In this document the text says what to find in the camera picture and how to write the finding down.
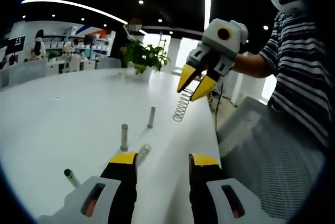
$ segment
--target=metal cylinder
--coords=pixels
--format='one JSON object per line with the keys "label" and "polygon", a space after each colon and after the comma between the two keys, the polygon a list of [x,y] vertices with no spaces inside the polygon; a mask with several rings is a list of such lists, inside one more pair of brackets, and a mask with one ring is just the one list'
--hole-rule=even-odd
{"label": "metal cylinder", "polygon": [[121,127],[121,146],[120,146],[120,150],[121,151],[128,151],[128,125],[127,124],[122,124]]}
{"label": "metal cylinder", "polygon": [[150,117],[149,117],[149,123],[147,125],[148,128],[152,128],[152,126],[153,126],[153,118],[155,116],[155,111],[156,111],[156,108],[155,107],[151,107]]}
{"label": "metal cylinder", "polygon": [[79,180],[76,178],[76,176],[74,176],[74,173],[70,169],[65,169],[64,175],[74,187],[80,186]]}

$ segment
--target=white table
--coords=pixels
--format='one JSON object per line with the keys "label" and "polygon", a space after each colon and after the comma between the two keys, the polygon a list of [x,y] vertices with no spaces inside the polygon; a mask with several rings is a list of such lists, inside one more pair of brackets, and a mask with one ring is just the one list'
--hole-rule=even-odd
{"label": "white table", "polygon": [[[151,151],[138,169],[133,223],[193,223],[188,154],[219,162],[213,120],[205,98],[172,119],[178,76],[152,73],[149,83],[93,70],[50,76],[0,92],[0,161],[8,182],[34,217],[51,215],[73,190],[63,171],[84,182],[100,176],[129,126],[129,151]],[[152,129],[150,108],[156,107]]]}

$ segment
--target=mesh chair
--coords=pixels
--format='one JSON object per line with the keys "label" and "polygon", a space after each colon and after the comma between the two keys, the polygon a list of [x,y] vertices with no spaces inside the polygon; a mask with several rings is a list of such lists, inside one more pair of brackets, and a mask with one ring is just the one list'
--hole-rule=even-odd
{"label": "mesh chair", "polygon": [[324,162],[314,140],[291,120],[246,97],[217,131],[222,170],[261,200],[271,217],[289,219]]}
{"label": "mesh chair", "polygon": [[11,65],[8,68],[9,86],[15,86],[46,76],[45,60],[35,60]]}
{"label": "mesh chair", "polygon": [[121,61],[115,58],[99,58],[96,68],[98,70],[121,68]]}

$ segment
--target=white chair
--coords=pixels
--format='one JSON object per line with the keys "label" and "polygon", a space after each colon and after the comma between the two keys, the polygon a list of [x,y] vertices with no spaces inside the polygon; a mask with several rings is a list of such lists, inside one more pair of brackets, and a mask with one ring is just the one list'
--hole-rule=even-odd
{"label": "white chair", "polygon": [[69,62],[69,71],[80,71],[80,56],[72,55],[71,61]]}
{"label": "white chair", "polygon": [[35,60],[19,63],[8,67],[9,86],[15,86],[46,76],[45,60]]}
{"label": "white chair", "polygon": [[83,62],[83,70],[88,71],[88,70],[94,70],[95,69],[95,61],[84,61]]}
{"label": "white chair", "polygon": [[59,74],[59,64],[47,63],[46,76],[53,76]]}
{"label": "white chair", "polygon": [[98,70],[121,68],[121,60],[116,58],[99,58],[96,68]]}

